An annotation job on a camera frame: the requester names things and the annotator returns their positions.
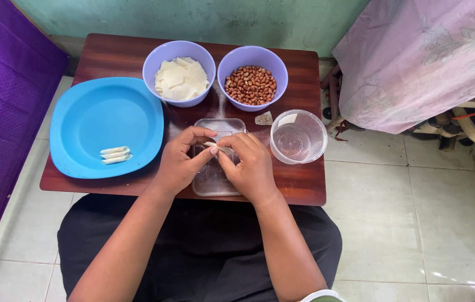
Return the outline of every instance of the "pink cloth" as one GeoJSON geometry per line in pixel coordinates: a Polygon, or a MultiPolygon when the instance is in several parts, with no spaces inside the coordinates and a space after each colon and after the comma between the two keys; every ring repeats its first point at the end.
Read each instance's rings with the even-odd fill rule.
{"type": "Polygon", "coordinates": [[[475,0],[371,0],[332,52],[342,117],[400,133],[475,97],[475,0]]]}

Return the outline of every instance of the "tiled floor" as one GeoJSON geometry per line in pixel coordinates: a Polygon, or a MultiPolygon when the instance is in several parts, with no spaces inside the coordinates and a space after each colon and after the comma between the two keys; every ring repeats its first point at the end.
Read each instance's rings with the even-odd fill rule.
{"type": "MultiPolygon", "coordinates": [[[[65,301],[56,233],[82,194],[39,188],[50,113],[1,220],[0,302],[65,301]]],[[[340,137],[348,141],[330,138],[324,156],[323,208],[344,244],[334,290],[348,302],[474,302],[471,148],[444,153],[436,142],[374,131],[340,137]]]]}

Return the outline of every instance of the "clear plastic tub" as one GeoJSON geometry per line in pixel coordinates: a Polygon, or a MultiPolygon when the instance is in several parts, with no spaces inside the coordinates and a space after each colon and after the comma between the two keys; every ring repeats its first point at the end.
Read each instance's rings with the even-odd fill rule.
{"type": "MultiPolygon", "coordinates": [[[[217,136],[213,139],[218,142],[223,136],[228,136],[240,132],[245,132],[245,123],[240,119],[200,119],[194,123],[195,126],[205,127],[217,131],[217,136]]],[[[193,156],[196,156],[205,147],[193,147],[193,156]]],[[[237,154],[229,155],[230,159],[238,164],[240,162],[237,154]]],[[[198,196],[229,196],[241,195],[228,181],[224,171],[219,165],[219,160],[214,157],[195,175],[192,183],[193,191],[198,196]]]]}
{"type": "Polygon", "coordinates": [[[283,163],[312,162],[327,147],[327,131],[314,114],[300,109],[289,110],[274,120],[269,144],[274,157],[283,163]]]}

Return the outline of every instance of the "green wall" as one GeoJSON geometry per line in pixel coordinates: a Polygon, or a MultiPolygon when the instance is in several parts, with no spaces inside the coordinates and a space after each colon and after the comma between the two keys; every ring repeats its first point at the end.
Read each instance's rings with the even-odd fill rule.
{"type": "Polygon", "coordinates": [[[369,0],[13,0],[48,34],[88,33],[316,51],[331,49],[369,0]]]}

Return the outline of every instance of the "lap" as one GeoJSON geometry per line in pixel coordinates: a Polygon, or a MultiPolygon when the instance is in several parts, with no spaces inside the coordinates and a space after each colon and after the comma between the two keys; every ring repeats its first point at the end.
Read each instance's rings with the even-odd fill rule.
{"type": "MultiPolygon", "coordinates": [[[[69,296],[136,197],[81,198],[58,232],[69,296]]],[[[322,208],[290,206],[329,287],[342,240],[322,208]]],[[[276,301],[254,208],[248,202],[176,199],[152,251],[135,300],[276,301]]]]}

